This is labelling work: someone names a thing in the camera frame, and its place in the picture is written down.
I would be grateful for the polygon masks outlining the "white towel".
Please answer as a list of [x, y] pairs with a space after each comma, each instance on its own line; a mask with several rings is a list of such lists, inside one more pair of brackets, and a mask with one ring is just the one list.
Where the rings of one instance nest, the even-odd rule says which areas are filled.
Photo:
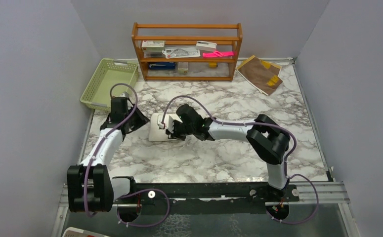
[[[150, 130], [148, 140], [150, 142], [164, 142], [164, 141], [174, 141], [174, 139], [168, 139], [168, 136], [165, 133], [165, 129], [159, 129], [157, 125], [157, 115], [162, 115], [163, 113], [153, 113], [150, 118]], [[181, 119], [176, 114], [172, 114], [174, 120], [181, 122]]]

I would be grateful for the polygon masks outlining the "brown yellow cloth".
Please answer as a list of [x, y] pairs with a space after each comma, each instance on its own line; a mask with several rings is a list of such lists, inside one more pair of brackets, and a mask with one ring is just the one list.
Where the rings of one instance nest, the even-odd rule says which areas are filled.
[[261, 60], [254, 55], [244, 60], [236, 70], [261, 93], [269, 96], [283, 83], [281, 66]]

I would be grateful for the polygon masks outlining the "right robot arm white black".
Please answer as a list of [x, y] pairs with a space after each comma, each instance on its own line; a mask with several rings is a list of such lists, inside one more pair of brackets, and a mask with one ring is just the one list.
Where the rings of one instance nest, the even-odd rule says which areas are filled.
[[289, 179], [285, 160], [290, 152], [293, 135], [280, 127], [269, 116], [261, 114], [254, 120], [220, 121], [212, 115], [203, 118], [191, 106], [180, 106], [173, 119], [166, 114], [157, 122], [169, 139], [185, 140], [189, 135], [201, 141], [236, 140], [248, 142], [259, 158], [267, 164], [267, 195], [279, 201], [287, 193]]

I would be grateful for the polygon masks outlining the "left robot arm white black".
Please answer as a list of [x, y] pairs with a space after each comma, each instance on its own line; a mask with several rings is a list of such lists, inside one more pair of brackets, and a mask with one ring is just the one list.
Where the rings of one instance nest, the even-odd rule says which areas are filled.
[[149, 122], [128, 97], [113, 97], [111, 110], [100, 127], [98, 142], [86, 159], [67, 170], [68, 206], [71, 212], [111, 210], [115, 199], [108, 165], [127, 134]]

